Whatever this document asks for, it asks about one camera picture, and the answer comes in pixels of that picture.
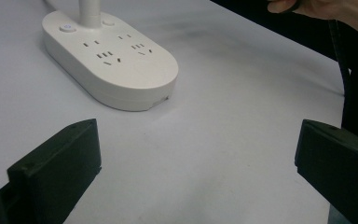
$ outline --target round button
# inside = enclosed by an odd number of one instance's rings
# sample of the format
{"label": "round button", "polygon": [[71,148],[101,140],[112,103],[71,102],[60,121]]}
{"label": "round button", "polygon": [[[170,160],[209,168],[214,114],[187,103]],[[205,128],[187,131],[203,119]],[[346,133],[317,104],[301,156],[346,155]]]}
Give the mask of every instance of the round button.
{"label": "round button", "polygon": [[72,33],[74,31],[76,31],[75,26],[71,25],[71,24],[64,24],[60,26],[60,30],[66,33]]}
{"label": "round button", "polygon": [[103,20],[103,25],[114,26],[115,22],[110,20]]}

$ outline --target white power strip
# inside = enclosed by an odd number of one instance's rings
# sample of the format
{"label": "white power strip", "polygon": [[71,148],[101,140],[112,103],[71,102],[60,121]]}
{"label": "white power strip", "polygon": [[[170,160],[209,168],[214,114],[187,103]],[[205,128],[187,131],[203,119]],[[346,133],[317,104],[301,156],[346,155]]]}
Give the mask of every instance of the white power strip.
{"label": "white power strip", "polygon": [[95,99],[144,111],[168,99],[178,65],[164,48],[124,21],[98,12],[79,22],[60,11],[43,19],[48,53]]}

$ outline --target human hand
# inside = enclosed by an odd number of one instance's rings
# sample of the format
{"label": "human hand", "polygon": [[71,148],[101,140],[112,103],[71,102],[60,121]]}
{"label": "human hand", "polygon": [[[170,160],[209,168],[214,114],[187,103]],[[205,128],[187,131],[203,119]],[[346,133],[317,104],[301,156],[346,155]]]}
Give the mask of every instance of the human hand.
{"label": "human hand", "polygon": [[297,14],[323,20],[335,20],[338,17],[342,0],[269,0],[268,11],[282,13],[301,1],[294,10]]}

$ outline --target white table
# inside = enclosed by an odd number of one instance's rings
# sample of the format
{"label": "white table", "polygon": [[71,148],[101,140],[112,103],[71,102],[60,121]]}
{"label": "white table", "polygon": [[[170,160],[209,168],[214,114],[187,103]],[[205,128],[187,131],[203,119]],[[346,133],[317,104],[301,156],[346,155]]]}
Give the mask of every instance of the white table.
{"label": "white table", "polygon": [[47,54],[42,0],[0,0],[0,187],[15,161],[96,118],[103,169],[67,224],[327,222],[294,160],[303,119],[340,124],[336,62],[208,0],[102,5],[176,58],[172,98],[138,113],[101,105]]}

